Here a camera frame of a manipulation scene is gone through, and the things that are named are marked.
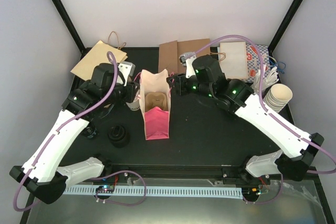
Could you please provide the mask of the white perforated front rail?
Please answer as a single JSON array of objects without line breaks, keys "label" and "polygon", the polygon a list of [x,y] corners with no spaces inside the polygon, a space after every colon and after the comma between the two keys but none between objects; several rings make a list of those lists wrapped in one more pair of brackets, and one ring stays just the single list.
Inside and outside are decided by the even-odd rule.
[{"label": "white perforated front rail", "polygon": [[85,196],[134,196],[134,197],[193,197],[242,199],[241,188],[231,187],[181,187],[181,186],[108,186],[74,185],[64,191],[65,195]]}]

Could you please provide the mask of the white plastic cutlery bunch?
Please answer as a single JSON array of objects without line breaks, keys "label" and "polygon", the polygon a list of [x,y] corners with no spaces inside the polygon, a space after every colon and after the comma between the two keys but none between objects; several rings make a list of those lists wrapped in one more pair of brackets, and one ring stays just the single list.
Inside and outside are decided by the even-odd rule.
[{"label": "white plastic cutlery bunch", "polygon": [[271,87],[272,85],[276,84],[279,81],[277,67],[272,67],[270,73],[266,76],[261,78],[261,71],[258,70],[253,84],[251,85],[252,89],[256,94],[264,92],[267,88]]}]

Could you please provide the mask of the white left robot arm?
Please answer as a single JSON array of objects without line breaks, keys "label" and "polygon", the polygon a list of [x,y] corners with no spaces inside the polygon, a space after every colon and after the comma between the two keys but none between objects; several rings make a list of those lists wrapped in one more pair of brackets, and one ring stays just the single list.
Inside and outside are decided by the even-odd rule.
[{"label": "white left robot arm", "polygon": [[72,90],[62,104],[57,121],[34,155],[9,174],[30,193],[46,204],[54,203],[63,192],[87,179],[108,181],[113,174],[111,163],[100,154],[85,161],[60,166],[66,152],[78,135],[88,139],[97,136],[93,121],[117,104],[131,102],[138,85],[131,81],[135,65],[122,62],[118,71],[110,63],[101,63],[90,80]]}]

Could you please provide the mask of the stack of paper cups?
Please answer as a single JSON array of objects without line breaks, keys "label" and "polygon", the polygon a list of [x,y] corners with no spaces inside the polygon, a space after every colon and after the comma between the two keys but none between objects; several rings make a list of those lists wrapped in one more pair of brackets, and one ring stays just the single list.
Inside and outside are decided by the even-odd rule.
[{"label": "stack of paper cups", "polygon": [[288,104],[292,97],[292,90],[288,86],[277,83],[269,89],[263,98],[263,101],[272,110],[279,113],[286,106],[286,104]]}]

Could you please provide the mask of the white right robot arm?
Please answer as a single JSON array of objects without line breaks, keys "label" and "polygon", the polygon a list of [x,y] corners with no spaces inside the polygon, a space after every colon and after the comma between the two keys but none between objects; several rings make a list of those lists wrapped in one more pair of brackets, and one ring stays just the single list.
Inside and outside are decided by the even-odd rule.
[{"label": "white right robot arm", "polygon": [[167,78],[167,83],[179,95],[195,93],[209,97],[222,110],[234,114],[259,129],[280,149],[262,156],[246,159],[238,171],[239,179],[252,183],[257,177],[282,174],[301,181],[309,172],[324,138],[309,134],[260,102],[258,94],[238,79],[228,80],[222,73],[218,61],[212,56],[182,56],[186,73]]}]

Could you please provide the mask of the white paper bag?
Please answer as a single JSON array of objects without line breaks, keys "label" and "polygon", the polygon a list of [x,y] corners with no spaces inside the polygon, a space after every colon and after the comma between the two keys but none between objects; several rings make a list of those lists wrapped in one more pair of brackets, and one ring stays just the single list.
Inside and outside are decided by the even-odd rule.
[{"label": "white paper bag", "polygon": [[246,43],[221,42],[218,53],[211,53],[227,79],[248,79]]}]

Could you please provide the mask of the cake print paper bag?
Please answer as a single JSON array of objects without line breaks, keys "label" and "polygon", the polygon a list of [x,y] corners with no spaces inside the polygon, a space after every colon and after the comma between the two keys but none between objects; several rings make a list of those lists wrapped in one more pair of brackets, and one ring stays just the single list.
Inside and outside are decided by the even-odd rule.
[{"label": "cake print paper bag", "polygon": [[171,89],[168,71],[153,74],[142,70],[140,75],[140,110],[147,141],[169,138]]}]

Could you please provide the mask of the stack of black lids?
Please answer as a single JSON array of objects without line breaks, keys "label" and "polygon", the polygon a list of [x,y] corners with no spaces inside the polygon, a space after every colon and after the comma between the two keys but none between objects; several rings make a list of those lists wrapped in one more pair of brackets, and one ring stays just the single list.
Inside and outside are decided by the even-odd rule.
[{"label": "stack of black lids", "polygon": [[123,125],[116,124],[108,131],[108,138],[116,148],[126,147],[130,142],[130,134]]}]

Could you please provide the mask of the red blue patterned bag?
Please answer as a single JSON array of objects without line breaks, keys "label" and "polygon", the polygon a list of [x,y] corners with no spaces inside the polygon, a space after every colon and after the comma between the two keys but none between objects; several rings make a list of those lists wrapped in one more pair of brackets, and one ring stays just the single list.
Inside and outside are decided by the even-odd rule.
[{"label": "red blue patterned bag", "polygon": [[[277,67],[278,72],[284,73],[286,64],[270,56],[268,46],[257,45],[257,48],[263,58],[263,66],[265,67],[264,76],[268,75],[273,67]],[[260,70],[260,59],[257,55],[257,50],[251,44],[246,44],[246,57],[248,78],[244,81],[253,83],[258,70]]]}]

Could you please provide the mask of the brown kraft paper bag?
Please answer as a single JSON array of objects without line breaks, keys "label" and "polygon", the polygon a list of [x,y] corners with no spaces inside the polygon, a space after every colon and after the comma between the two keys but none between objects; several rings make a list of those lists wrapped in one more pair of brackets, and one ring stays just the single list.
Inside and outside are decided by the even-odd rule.
[{"label": "brown kraft paper bag", "polygon": [[210,39],[196,39],[187,41],[171,41],[159,45],[159,65],[158,73],[167,70],[167,74],[185,73],[186,68],[180,62],[180,55],[186,52],[196,52],[196,56],[209,55],[211,50],[210,46],[206,47],[200,52],[199,49],[210,43]]}]

